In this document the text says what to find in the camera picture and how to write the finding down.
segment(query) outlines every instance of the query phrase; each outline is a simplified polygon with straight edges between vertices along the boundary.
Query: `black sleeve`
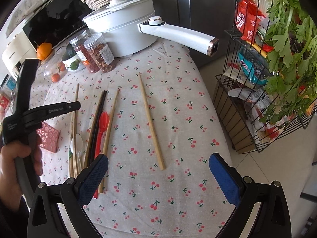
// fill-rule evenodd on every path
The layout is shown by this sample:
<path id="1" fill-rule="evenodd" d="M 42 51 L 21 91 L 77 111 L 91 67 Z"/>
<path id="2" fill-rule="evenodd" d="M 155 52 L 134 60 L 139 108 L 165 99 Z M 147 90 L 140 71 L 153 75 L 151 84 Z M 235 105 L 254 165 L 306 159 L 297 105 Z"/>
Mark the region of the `black sleeve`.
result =
<path id="1" fill-rule="evenodd" d="M 0 237 L 26 238 L 28 228 L 29 210 L 24 198 L 21 198 L 18 212 L 7 209 L 0 201 Z"/>

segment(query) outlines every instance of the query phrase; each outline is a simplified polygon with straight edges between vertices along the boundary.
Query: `green lime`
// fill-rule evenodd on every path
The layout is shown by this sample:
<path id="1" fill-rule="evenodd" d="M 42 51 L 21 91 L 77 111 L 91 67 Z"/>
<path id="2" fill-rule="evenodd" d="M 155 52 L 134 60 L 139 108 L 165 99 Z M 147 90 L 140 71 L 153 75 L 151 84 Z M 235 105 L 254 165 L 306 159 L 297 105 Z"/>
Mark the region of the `green lime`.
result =
<path id="1" fill-rule="evenodd" d="M 71 64 L 70 64 L 70 69 L 72 71 L 75 71 L 78 69 L 78 66 L 79 66 L 79 62 L 77 60 L 73 61 Z"/>

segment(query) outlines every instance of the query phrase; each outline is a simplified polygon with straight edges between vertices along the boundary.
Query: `blue package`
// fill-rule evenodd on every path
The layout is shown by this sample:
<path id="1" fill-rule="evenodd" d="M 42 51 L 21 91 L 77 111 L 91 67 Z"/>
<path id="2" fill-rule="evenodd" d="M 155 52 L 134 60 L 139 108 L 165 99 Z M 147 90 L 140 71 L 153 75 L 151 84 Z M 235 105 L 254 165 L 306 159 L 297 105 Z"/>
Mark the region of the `blue package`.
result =
<path id="1" fill-rule="evenodd" d="M 258 76 L 261 76 L 261 71 L 257 63 L 247 60 L 241 53 L 238 55 L 237 64 L 242 67 L 245 76 L 248 77 L 251 83 L 257 84 L 259 86 L 264 86 L 267 83 L 267 80 L 263 79 L 267 77 L 266 74 L 262 74 L 262 78 L 259 79 Z"/>
<path id="2" fill-rule="evenodd" d="M 6 83 L 6 86 L 13 91 L 15 88 L 15 85 L 16 85 L 15 79 L 13 77 L 10 77 Z"/>

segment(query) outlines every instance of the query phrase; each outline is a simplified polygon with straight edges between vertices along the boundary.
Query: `human hand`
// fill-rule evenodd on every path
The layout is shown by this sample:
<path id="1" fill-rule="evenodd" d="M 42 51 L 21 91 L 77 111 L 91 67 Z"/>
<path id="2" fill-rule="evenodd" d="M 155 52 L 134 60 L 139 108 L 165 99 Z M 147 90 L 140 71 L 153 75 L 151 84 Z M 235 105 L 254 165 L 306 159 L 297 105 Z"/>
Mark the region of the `human hand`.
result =
<path id="1" fill-rule="evenodd" d="M 34 170 L 37 175 L 43 174 L 42 151 L 39 148 L 41 138 L 37 136 L 36 149 L 34 151 Z M 17 212 L 20 207 L 22 191 L 16 178 L 14 159 L 27 157 L 31 148 L 15 140 L 1 149 L 0 154 L 0 200 L 11 211 Z"/>

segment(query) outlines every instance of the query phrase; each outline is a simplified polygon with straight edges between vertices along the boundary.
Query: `electric pot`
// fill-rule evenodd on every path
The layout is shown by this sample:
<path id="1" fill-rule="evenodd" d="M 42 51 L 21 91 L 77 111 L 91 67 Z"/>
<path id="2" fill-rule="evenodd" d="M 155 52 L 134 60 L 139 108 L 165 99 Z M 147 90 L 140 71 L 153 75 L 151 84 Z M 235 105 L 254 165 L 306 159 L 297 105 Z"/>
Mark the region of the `electric pot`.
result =
<path id="1" fill-rule="evenodd" d="M 215 37 L 169 25 L 155 16 L 153 0 L 110 0 L 108 6 L 83 18 L 91 33 L 103 33 L 115 57 L 129 56 L 153 44 L 157 37 L 175 41 L 205 55 L 218 48 Z"/>

